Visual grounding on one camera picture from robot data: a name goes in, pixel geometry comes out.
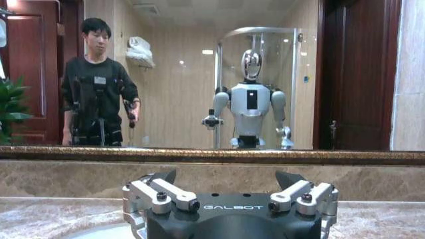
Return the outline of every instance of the mirror frame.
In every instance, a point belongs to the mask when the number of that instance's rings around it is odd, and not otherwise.
[[[425,152],[0,146],[0,160],[425,166]]]

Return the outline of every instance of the name badge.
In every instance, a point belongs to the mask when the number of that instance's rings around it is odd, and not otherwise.
[[[100,77],[100,76],[94,76],[94,84],[105,85],[106,84],[106,78]]]

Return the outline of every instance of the man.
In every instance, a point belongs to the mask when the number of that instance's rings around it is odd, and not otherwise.
[[[97,18],[89,18],[81,28],[86,54],[84,58],[76,57],[66,62],[61,84],[65,104],[62,145],[72,142],[74,126],[76,145],[96,146],[102,143],[106,146],[121,146],[120,95],[125,101],[133,103],[130,113],[134,119],[130,121],[136,123],[140,111],[137,87],[122,65],[106,56],[112,35],[108,24]],[[74,105],[78,106],[76,118],[72,117]]]

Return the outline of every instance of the green plant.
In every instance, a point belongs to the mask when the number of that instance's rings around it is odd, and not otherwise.
[[[26,114],[28,107],[21,104],[24,92],[28,87],[22,86],[22,77],[16,83],[6,78],[0,80],[0,144],[10,144],[12,125],[20,124],[32,115]]]

